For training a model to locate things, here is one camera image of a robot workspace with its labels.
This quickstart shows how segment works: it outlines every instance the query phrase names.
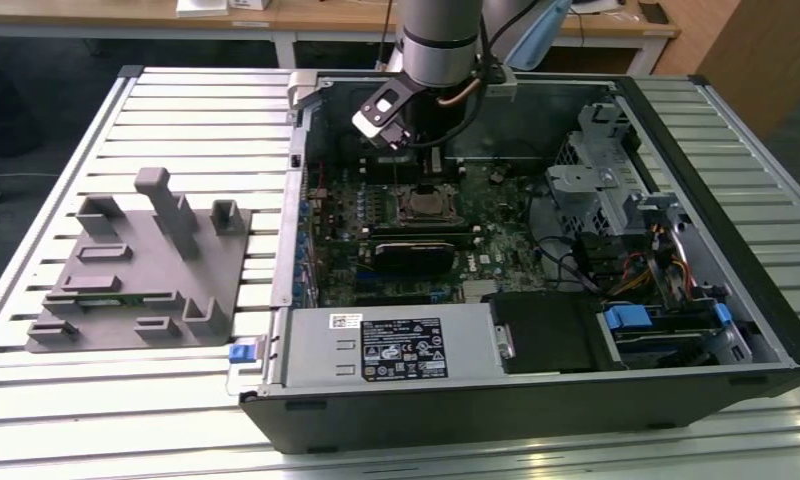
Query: floor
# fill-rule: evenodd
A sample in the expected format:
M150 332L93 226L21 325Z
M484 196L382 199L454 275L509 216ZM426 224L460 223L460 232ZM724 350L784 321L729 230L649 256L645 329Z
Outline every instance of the floor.
M301 44L297 57L305 68L370 68L376 46ZM277 66L268 42L0 39L0 69L45 137L33 152L0 158L0 275L125 64ZM800 107L767 146L800 182Z

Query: white label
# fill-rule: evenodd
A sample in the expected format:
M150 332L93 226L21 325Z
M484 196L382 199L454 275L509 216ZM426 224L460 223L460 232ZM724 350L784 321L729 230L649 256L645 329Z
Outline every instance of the white label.
M234 27L256 27L256 28L268 28L268 22L230 22L230 25Z
M330 313L329 328L361 328L360 313Z

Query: barcode sticker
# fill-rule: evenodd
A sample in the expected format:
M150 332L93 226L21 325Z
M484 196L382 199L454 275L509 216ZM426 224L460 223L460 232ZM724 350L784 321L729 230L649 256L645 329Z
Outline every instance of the barcode sticker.
M360 313L330 313L329 328L361 328Z

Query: white object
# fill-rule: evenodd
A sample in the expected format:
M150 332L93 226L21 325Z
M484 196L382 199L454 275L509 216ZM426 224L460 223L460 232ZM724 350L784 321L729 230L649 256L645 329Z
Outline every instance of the white object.
M623 8L623 6L616 0L595 0L593 2L572 4L572 11L579 15L609 12L611 10L619 10L620 8Z
M226 0L177 0L178 17L216 17L228 15Z
M248 8L249 10L264 10L272 0L228 0L230 8Z

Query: motherboard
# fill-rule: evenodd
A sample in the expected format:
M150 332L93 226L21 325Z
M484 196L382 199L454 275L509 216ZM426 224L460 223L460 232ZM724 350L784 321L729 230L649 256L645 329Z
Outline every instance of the motherboard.
M553 279L526 223L537 179L513 175L500 160L458 160L454 181L401 183L406 161L362 161L325 184L329 176L317 175L318 306L478 302L496 292L545 289Z

